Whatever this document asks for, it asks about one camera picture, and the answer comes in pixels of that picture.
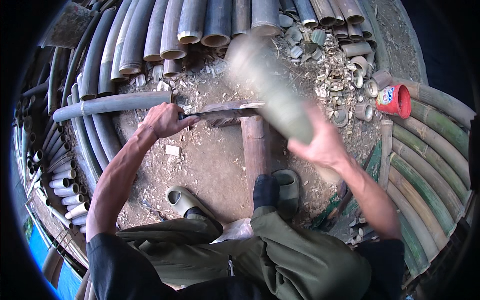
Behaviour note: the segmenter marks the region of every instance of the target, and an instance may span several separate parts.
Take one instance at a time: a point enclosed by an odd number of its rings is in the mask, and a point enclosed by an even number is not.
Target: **curved bamboo pole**
[[[464,207],[445,179],[425,159],[396,138],[393,138],[392,149],[427,181],[444,203],[454,222],[458,222],[463,215]]]
[[[423,157],[448,182],[462,204],[466,204],[467,188],[452,167],[435,150],[398,124],[393,125],[393,137]]]
[[[411,116],[438,132],[468,160],[468,135],[446,116],[430,107],[411,100]]]
[[[402,211],[403,216],[407,219],[412,227],[415,235],[420,241],[420,244],[427,255],[428,261],[431,262],[440,252],[427,227],[423,223],[420,216],[402,193],[393,185],[391,181],[388,182],[387,194],[392,198],[393,202]]]
[[[460,100],[433,87],[394,77],[392,85],[397,84],[406,86],[412,98],[444,111],[470,130],[470,121],[473,120],[477,114]]]
[[[455,147],[452,146],[452,144],[433,129],[413,117],[402,119],[400,117],[391,116],[391,119],[393,122],[407,129],[432,147],[452,167],[452,169],[455,170],[467,189],[470,187],[468,161],[457,149],[455,149]]]
[[[432,213],[428,205],[418,194],[415,188],[394,167],[390,167],[388,179],[404,195],[410,205],[412,205],[412,207],[415,209],[417,214],[419,214],[423,223],[432,235],[435,244],[437,244],[437,248],[443,249],[448,243],[448,239],[444,234],[440,223],[435,218],[435,215]]]
[[[450,237],[455,230],[456,224],[448,213],[445,204],[440,200],[437,193],[425,181],[425,179],[412,166],[402,159],[397,153],[392,152],[390,155],[391,166],[402,174],[405,179],[417,190],[425,203],[431,209],[435,218],[442,226],[442,229],[447,237]]]

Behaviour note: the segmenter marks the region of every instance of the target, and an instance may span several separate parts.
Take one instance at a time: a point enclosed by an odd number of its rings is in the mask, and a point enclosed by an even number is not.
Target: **right hand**
[[[314,165],[340,173],[341,167],[350,157],[340,134],[336,127],[326,120],[318,106],[307,104],[305,110],[313,126],[313,139],[310,145],[305,145],[295,138],[290,138],[288,149]]]

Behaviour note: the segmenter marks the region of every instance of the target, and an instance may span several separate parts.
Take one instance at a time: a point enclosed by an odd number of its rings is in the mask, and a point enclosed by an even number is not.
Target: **green bamboo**
[[[445,179],[425,159],[396,138],[392,140],[392,149],[427,181],[444,203],[454,222],[458,222],[464,207]]]
[[[433,129],[423,124],[413,117],[402,119],[400,117],[391,116],[391,119],[407,129],[428,146],[432,147],[461,178],[467,189],[470,187],[470,174],[468,172],[468,161],[463,155],[455,149],[446,139],[436,133]]]
[[[449,141],[468,160],[468,135],[446,116],[411,99],[411,116],[422,121]]]
[[[417,190],[440,223],[445,235],[450,237],[455,230],[455,223],[437,193],[435,193],[425,179],[397,153],[392,152],[390,155],[390,162],[391,165],[395,167],[395,169],[397,169],[398,172],[400,172],[400,174],[402,174]]]
[[[428,147],[428,145],[421,139],[397,124],[393,124],[393,137],[423,157],[443,177],[443,179],[445,179],[448,185],[450,185],[462,204],[466,204],[467,188],[452,167],[450,167],[447,162],[435,152],[435,150]]]

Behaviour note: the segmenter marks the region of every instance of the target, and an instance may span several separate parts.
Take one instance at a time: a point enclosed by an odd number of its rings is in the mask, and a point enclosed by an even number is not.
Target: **black sock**
[[[274,206],[280,197],[280,185],[275,176],[261,174],[255,180],[253,188],[253,209],[261,206]]]

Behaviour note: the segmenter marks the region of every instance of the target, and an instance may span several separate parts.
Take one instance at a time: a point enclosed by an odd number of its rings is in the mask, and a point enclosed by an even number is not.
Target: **forearm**
[[[381,239],[401,239],[400,222],[387,194],[353,158],[338,168],[370,227]]]
[[[87,217],[87,242],[100,232],[115,233],[115,222],[130,194],[135,174],[155,141],[154,133],[141,126],[102,173]]]

